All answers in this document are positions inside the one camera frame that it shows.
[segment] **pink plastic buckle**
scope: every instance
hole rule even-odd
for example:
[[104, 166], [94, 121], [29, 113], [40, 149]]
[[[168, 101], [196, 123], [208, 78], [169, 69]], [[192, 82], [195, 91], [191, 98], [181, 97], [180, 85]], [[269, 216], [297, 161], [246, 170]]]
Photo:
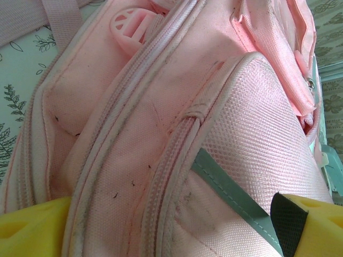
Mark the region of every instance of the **pink plastic buckle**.
[[110, 22], [110, 30], [122, 49], [133, 56], [144, 43], [145, 32], [157, 14], [141, 8], [119, 12]]

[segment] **pink backpack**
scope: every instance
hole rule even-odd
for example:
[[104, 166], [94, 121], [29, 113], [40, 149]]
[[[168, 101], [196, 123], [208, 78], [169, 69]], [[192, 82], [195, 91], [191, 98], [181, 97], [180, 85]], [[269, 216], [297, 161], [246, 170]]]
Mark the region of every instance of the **pink backpack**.
[[72, 196], [62, 256], [279, 256], [239, 192], [332, 201], [315, 41], [305, 0], [108, 0], [37, 86], [0, 212]]

